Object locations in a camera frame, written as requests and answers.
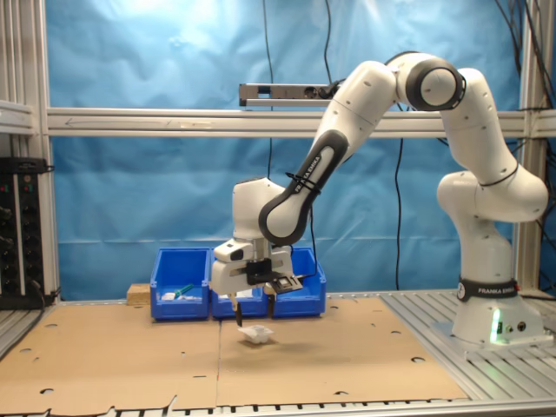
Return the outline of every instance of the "blue backdrop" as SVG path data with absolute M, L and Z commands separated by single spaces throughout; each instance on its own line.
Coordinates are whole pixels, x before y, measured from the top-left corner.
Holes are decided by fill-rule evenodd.
M 498 109 L 517 109 L 519 79 L 494 2 L 331 0 L 333 79 L 361 61 L 422 50 L 474 67 Z M 327 83 L 324 0 L 268 0 L 276 83 Z M 47 0 L 51 105 L 238 109 L 239 83 L 268 83 L 261 0 Z M 53 138 L 63 297 L 124 297 L 147 282 L 161 246 L 211 246 L 232 233 L 232 188 L 266 175 L 267 139 Z M 285 185 L 309 139 L 275 139 L 272 178 Z M 394 288 L 399 140 L 368 141 L 314 206 L 330 291 Z M 400 284 L 454 288 L 455 229 L 436 201 L 460 169 L 434 139 L 406 140 Z M 510 228 L 504 233 L 510 235 Z M 309 240 L 300 242 L 308 246 Z

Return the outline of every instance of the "metal rail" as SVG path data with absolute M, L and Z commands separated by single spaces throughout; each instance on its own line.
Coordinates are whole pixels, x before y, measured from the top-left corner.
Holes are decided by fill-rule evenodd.
M 49 108 L 51 136 L 314 137 L 321 111 Z M 522 137 L 525 114 L 499 112 L 505 137 Z M 371 137 L 446 137 L 438 112 L 387 112 Z

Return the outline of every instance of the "green status light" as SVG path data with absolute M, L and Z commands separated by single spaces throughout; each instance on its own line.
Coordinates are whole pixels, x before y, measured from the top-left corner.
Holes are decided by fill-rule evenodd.
M 496 340 L 498 338 L 498 325 L 500 323 L 500 309 L 496 308 L 494 310 L 494 314 L 493 314 L 493 326 L 491 327 L 490 330 L 490 342 L 491 343 L 496 343 Z

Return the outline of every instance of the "electronics rack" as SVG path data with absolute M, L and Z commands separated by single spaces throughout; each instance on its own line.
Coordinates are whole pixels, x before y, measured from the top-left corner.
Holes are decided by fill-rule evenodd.
M 49 306 L 44 293 L 38 176 L 43 159 L 0 158 L 0 310 Z

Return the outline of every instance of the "cardboard sheet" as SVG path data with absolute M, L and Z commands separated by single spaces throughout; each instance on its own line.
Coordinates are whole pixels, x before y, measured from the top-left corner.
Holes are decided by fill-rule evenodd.
M 222 324 L 219 406 L 467 397 L 378 299 L 328 301 L 321 319 L 244 326 L 257 322 L 275 332 L 268 344 Z
M 179 408 L 215 407 L 218 337 L 218 322 L 153 323 L 147 307 L 56 308 L 0 361 L 0 414 L 163 408 L 176 395 Z

